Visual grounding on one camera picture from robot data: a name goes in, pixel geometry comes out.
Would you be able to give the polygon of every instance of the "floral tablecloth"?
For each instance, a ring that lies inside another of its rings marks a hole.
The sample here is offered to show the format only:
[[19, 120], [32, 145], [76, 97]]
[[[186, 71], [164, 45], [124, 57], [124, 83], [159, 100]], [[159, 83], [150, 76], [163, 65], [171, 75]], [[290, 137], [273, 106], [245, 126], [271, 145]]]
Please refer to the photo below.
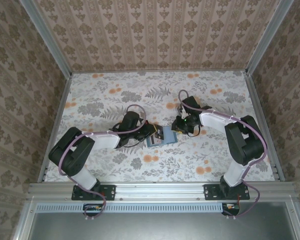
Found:
[[[56, 140], [70, 127], [105, 131], [123, 119], [130, 104], [142, 105], [149, 122], [169, 126], [177, 115], [181, 89], [201, 106], [255, 118], [242, 71], [78, 73], [72, 76]], [[131, 148], [92, 149], [85, 165], [103, 182], [220, 180], [231, 162], [225, 135], [202, 127], [197, 137], [179, 134], [177, 139], [177, 143], [151, 148], [142, 142]], [[246, 180], [274, 180], [268, 158], [251, 168]], [[45, 181], [68, 179], [50, 162]]]

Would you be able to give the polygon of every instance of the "purple cable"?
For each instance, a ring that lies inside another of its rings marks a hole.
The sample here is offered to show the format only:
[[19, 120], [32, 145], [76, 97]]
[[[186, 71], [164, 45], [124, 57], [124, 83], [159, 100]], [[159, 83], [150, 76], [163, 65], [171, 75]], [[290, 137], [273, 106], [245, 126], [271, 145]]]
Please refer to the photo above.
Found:
[[179, 91], [179, 94], [178, 94], [179, 101], [180, 101], [181, 104], [182, 104], [183, 106], [185, 106], [186, 108], [192, 109], [192, 110], [195, 110], [195, 111], [201, 111], [201, 112], [205, 112], [205, 113], [216, 114], [216, 115], [219, 115], [219, 116], [224, 117], [224, 118], [231, 118], [231, 119], [237, 121], [238, 123], [244, 125], [244, 126], [247, 127], [248, 129], [250, 129], [250, 130], [251, 130], [251, 131], [252, 131], [252, 132], [260, 139], [260, 141], [261, 141], [261, 143], [262, 143], [262, 146], [263, 146], [263, 155], [262, 155], [262, 157], [260, 157], [258, 160], [256, 160], [256, 161], [252, 162], [251, 164], [249, 164], [249, 166], [246, 168], [246, 170], [244, 171], [244, 173], [243, 173], [243, 175], [242, 175], [242, 177], [241, 177], [241, 181], [242, 181], [243, 184], [245, 184], [245, 185], [248, 186], [249, 188], [252, 188], [253, 190], [255, 190], [255, 191], [258, 193], [258, 196], [257, 196], [257, 198], [255, 199], [255, 201], [254, 201], [254, 203], [252, 204], [252, 206], [251, 206], [247, 211], [245, 211], [245, 212], [243, 212], [243, 213], [241, 213], [241, 214], [239, 214], [239, 215], [237, 215], [237, 216], [235, 216], [235, 217], [237, 218], [237, 217], [244, 216], [245, 214], [247, 214], [247, 213], [248, 213], [248, 212], [249, 212], [249, 211], [257, 204], [257, 202], [259, 201], [259, 198], [260, 198], [260, 192], [259, 192], [254, 186], [251, 186], [251, 185], [247, 184], [247, 183], [244, 181], [244, 178], [245, 178], [245, 176], [247, 175], [247, 173], [249, 172], [249, 170], [250, 170], [250, 168], [251, 168], [252, 165], [257, 164], [257, 163], [261, 162], [262, 160], [264, 160], [264, 159], [266, 158], [266, 156], [267, 156], [267, 154], [268, 154], [268, 149], [267, 149], [266, 141], [264, 140], [264, 138], [261, 136], [261, 134], [260, 134], [257, 130], [255, 130], [252, 126], [250, 126], [249, 124], [245, 123], [244, 121], [241, 121], [240, 119], [238, 119], [238, 118], [236, 118], [236, 117], [233, 117], [233, 116], [230, 116], [230, 115], [227, 115], [227, 114], [225, 114], [225, 113], [218, 112], [218, 111], [210, 110], [210, 109], [204, 110], [204, 109], [194, 108], [194, 107], [191, 107], [191, 106], [185, 104], [184, 102], [182, 102], [181, 97], [180, 97], [180, 94], [181, 94], [182, 92], [185, 92], [187, 97], [189, 97], [189, 94], [188, 94], [188, 92], [187, 92], [186, 90], [184, 90], [184, 89], [180, 90], [180, 91]]
[[242, 217], [242, 216], [246, 215], [248, 212], [250, 212], [251, 209], [254, 208], [254, 206], [257, 204], [257, 202], [258, 202], [259, 199], [260, 199], [260, 192], [259, 192], [258, 189], [256, 189], [254, 186], [251, 186], [250, 184], [248, 184], [248, 183], [245, 182], [245, 181], [242, 181], [242, 182], [243, 182], [243, 184], [245, 184], [245, 185], [248, 186], [249, 188], [252, 188], [253, 190], [255, 190], [255, 191], [257, 192], [258, 196], [255, 198], [254, 203], [248, 208], [248, 210], [244, 211], [243, 213], [240, 213], [240, 214], [237, 215], [237, 216], [234, 216], [234, 215], [232, 215], [230, 212], [228, 212], [228, 211], [226, 211], [226, 210], [223, 210], [226, 214], [228, 214], [228, 215], [230, 215], [230, 216], [233, 216], [233, 218], [238, 218], [238, 217]]
[[[77, 137], [69, 144], [69, 146], [65, 149], [64, 153], [62, 154], [62, 156], [61, 156], [61, 158], [60, 158], [60, 161], [59, 161], [59, 164], [58, 164], [58, 170], [59, 170], [60, 175], [62, 175], [62, 176], [66, 176], [66, 175], [67, 175], [67, 174], [65, 174], [65, 173], [62, 172], [62, 163], [64, 162], [65, 157], [66, 157], [67, 153], [69, 152], [70, 148], [71, 148], [71, 147], [72, 147], [79, 139], [83, 138], [84, 136], [89, 136], [89, 135], [95, 135], [95, 136], [98, 136], [98, 135], [104, 135], [104, 134], [115, 134], [115, 135], [118, 135], [118, 134], [130, 134], [130, 133], [133, 133], [133, 132], [138, 131], [139, 129], [141, 129], [141, 128], [143, 127], [143, 125], [145, 124], [146, 119], [147, 119], [146, 110], [145, 110], [142, 106], [140, 106], [140, 105], [138, 105], [138, 104], [131, 104], [131, 105], [129, 105], [129, 106], [126, 108], [126, 112], [128, 112], [129, 108], [130, 108], [130, 107], [133, 107], [133, 106], [139, 107], [139, 108], [141, 108], [142, 111], [143, 111], [143, 114], [144, 114], [143, 118], [144, 118], [144, 119], [143, 119], [143, 122], [141, 123], [140, 126], [138, 126], [137, 128], [135, 128], [135, 129], [133, 129], [133, 130], [129, 130], [129, 131], [119, 131], [119, 132], [118, 132], [118, 131], [116, 131], [116, 132], [115, 132], [115, 131], [84, 132], [84, 133], [82, 133], [81, 135], [77, 136]], [[83, 186], [81, 186], [80, 184], [78, 184], [72, 177], [68, 176], [68, 178], [69, 178], [70, 180], [72, 180], [72, 181], [73, 181], [79, 188], [81, 188], [83, 191], [85, 191], [85, 192], [87, 192], [87, 193], [91, 193], [91, 194], [98, 195], [98, 196], [100, 196], [100, 197], [102, 198], [102, 200], [103, 200], [103, 207], [102, 207], [102, 209], [100, 210], [100, 212], [99, 212], [96, 216], [91, 217], [91, 218], [97, 218], [97, 217], [99, 217], [99, 216], [102, 214], [102, 212], [104, 211], [105, 207], [106, 207], [106, 204], [107, 204], [106, 198], [105, 198], [102, 194], [100, 194], [99, 192], [91, 191], [91, 190], [85, 189]], [[86, 218], [89, 217], [89, 216], [87, 216], [87, 209], [90, 208], [90, 207], [91, 207], [91, 205], [90, 205], [89, 207], [86, 207], [85, 210], [84, 210], [84, 215], [86, 216]]]

